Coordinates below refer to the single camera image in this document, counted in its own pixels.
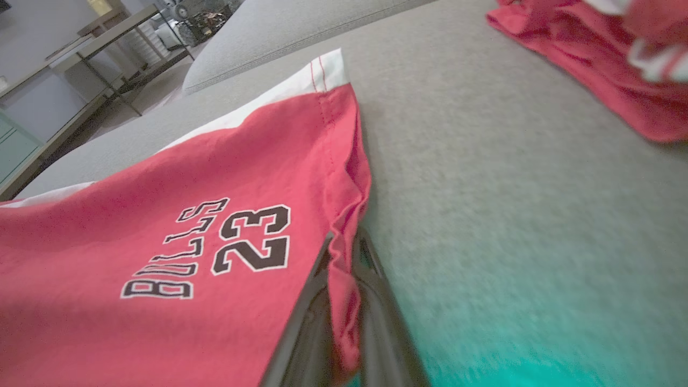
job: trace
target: folded clothing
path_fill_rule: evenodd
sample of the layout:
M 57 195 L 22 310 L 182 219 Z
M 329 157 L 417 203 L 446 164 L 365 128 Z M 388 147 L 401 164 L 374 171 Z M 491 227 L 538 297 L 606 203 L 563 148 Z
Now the folded clothing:
M 688 85 L 649 83 L 626 61 L 635 36 L 582 0 L 497 0 L 488 23 L 546 56 L 649 140 L 688 138 Z
M 688 2 L 683 0 L 584 0 L 599 12 L 623 18 L 636 36 L 628 63 L 649 82 L 688 83 Z

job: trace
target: table leg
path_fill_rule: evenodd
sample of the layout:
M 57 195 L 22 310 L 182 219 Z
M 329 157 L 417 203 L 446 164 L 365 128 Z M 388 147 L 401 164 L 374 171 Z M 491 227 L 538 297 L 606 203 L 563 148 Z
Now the table leg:
M 86 67 L 88 67 L 88 69 L 91 70 L 91 72 L 93 72 L 101 82 L 103 82 L 110 90 L 112 90 L 112 92 L 115 93 L 119 99 L 121 99 L 125 104 L 127 104 L 127 106 L 135 111 L 139 117 L 143 116 L 143 114 L 141 114 L 141 112 L 139 112 L 104 76 L 100 75 L 98 70 L 96 70 L 91 63 L 89 63 L 89 61 L 81 55 L 81 53 L 77 52 L 76 55 L 81 58 L 81 61 L 86 65 Z

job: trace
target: gray upholstery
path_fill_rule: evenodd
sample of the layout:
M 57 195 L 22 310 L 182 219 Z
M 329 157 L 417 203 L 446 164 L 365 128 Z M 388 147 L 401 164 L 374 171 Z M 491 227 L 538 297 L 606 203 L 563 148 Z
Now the gray upholstery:
M 246 1 L 198 55 L 184 80 L 184 93 L 430 1 Z
M 686 386 L 688 151 L 440 0 L 152 112 L 22 196 L 101 179 L 342 47 L 369 229 L 434 386 Z

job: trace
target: seam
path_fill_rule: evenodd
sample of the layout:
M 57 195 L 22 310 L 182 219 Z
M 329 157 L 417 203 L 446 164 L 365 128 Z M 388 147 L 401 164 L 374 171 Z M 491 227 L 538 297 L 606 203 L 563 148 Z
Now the seam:
M 295 40 L 293 40 L 293 41 L 287 43 L 287 44 L 286 44 L 285 46 L 283 46 L 282 48 L 279 48 L 278 50 L 269 52 L 269 53 L 267 53 L 267 54 L 258 54 L 258 55 L 255 55 L 254 57 L 252 57 L 251 59 L 249 59 L 247 62 L 245 62 L 245 63 L 243 63 L 243 64 L 241 64 L 241 65 L 239 65 L 239 66 L 237 66 L 237 67 L 234 67 L 233 69 L 231 69 L 231 70 L 229 70 L 229 71 L 227 71 L 227 72 L 223 72 L 223 73 L 221 73 L 221 74 L 218 74 L 218 75 L 214 76 L 213 78 L 206 79 L 205 81 L 202 81 L 201 83 L 198 83 L 197 85 L 194 85 L 194 86 L 188 88 L 187 90 L 191 90 L 191 91 L 199 91 L 199 90 L 202 90 L 202 89 L 204 89 L 205 87 L 208 87 L 208 86 L 213 85 L 214 83 L 216 83 L 216 82 L 214 82 L 214 81 L 217 81 L 218 79 L 221 80 L 221 81 L 223 81 L 224 79 L 230 78 L 230 77 L 232 77 L 232 76 L 234 76 L 234 75 L 236 75 L 236 74 L 238 74 L 238 73 L 240 73 L 240 72 L 247 71 L 247 70 L 249 70 L 249 69 L 251 68 L 251 67 L 249 67 L 249 66 L 252 65 L 253 63 L 257 62 L 257 61 L 262 61 L 262 60 L 268 61 L 269 59 L 274 59 L 276 56 L 277 56 L 277 57 L 280 57 L 280 54 L 281 54 L 282 52 L 288 51 L 289 49 L 291 49 L 291 48 L 294 47 L 294 46 L 298 47 L 300 43 L 303 43 L 303 42 L 306 42 L 306 41 L 311 40 L 311 39 L 313 39 L 313 38 L 316 38 L 316 37 L 318 37 L 319 35 L 325 34 L 326 32 L 336 32 L 337 30 L 341 30 L 341 29 L 343 29 L 343 28 L 346 28 L 349 24 L 355 23 L 355 22 L 360 21 L 360 20 L 364 20 L 364 19 L 369 19 L 369 18 L 375 17 L 376 15 L 378 15 L 378 14 L 380 14 L 380 13 L 387 12 L 387 11 L 389 11 L 389 10 L 394 10 L 394 9 L 397 9 L 397 8 L 404 8 L 405 6 L 408 6 L 410 3 L 419 3 L 416 7 L 413 7 L 413 8 L 417 8 L 418 6 L 424 5 L 424 4 L 426 4 L 426 3 L 431 3 L 431 2 L 432 2 L 432 0 L 430 0 L 430 1 L 408 0 L 408 1 L 405 1 L 405 2 L 403 2 L 403 3 L 401 3 L 401 4 L 397 4 L 397 5 L 395 5 L 395 6 L 388 7 L 388 8 L 385 8 L 385 9 L 382 9 L 382 10 L 379 10 L 379 11 L 376 11 L 376 12 L 373 12 L 373 13 L 371 13 L 371 14 L 367 14 L 367 15 L 365 15 L 365 16 L 361 16 L 361 17 L 356 18 L 356 19 L 350 19 L 350 20 L 345 21 L 345 22 L 343 22 L 342 24 L 340 24 L 340 25 L 338 25 L 338 26 L 336 26 L 336 27 L 333 27 L 333 28 L 326 28 L 326 29 L 324 29 L 324 30 L 319 30 L 318 32 L 315 32 L 314 34 L 311 34 L 311 35 L 309 35 L 309 36 L 307 36 L 307 37 L 305 37 L 305 38 L 302 38 L 302 39 L 295 39 Z
M 329 114 L 329 111 L 327 114 L 328 120 L 325 120 L 325 108 L 323 106 L 323 98 L 325 98 L 325 94 L 317 94 L 316 98 L 318 98 L 317 101 L 318 101 L 318 107 L 320 108 L 320 117 L 323 120 L 323 126 L 325 129 L 325 141 L 327 142 L 326 152 L 327 152 L 327 155 L 329 156 L 328 158 L 330 159 L 330 170 L 327 173 L 327 178 L 329 179 L 330 176 L 332 176 L 332 174 L 334 173 L 334 159 L 332 157 L 332 137 L 331 137 L 332 129 L 330 129 L 330 124 L 332 124 L 332 126 L 334 127 L 334 120 L 332 119 L 332 115 Z M 339 217 L 340 211 L 335 211 L 335 212 L 337 212 L 336 216 Z
M 313 61 L 310 62 L 310 80 L 313 82 L 313 90 L 315 90 L 315 92 L 317 93 L 317 92 L 318 92 L 318 88 L 315 87 L 315 76 L 313 75 Z
M 327 94 L 322 94 L 321 98 L 327 98 Z M 327 106 L 327 152 L 330 155 L 330 176 L 334 174 L 334 158 L 332 157 L 332 132 L 334 131 L 335 123 L 332 117 L 332 110 L 330 109 L 329 103 Z M 341 210 L 336 211 L 336 217 L 341 215 Z
M 320 62 L 320 69 L 323 70 L 323 86 L 325 87 L 325 91 L 327 91 L 327 83 L 325 83 L 325 68 L 323 67 L 323 61 L 320 59 L 318 56 L 318 62 Z

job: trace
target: mint green cabinet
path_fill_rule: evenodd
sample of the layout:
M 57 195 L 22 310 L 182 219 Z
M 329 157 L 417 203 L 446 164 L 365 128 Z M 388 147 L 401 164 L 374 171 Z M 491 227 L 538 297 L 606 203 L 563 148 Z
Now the mint green cabinet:
M 0 110 L 0 187 L 32 158 L 41 145 Z

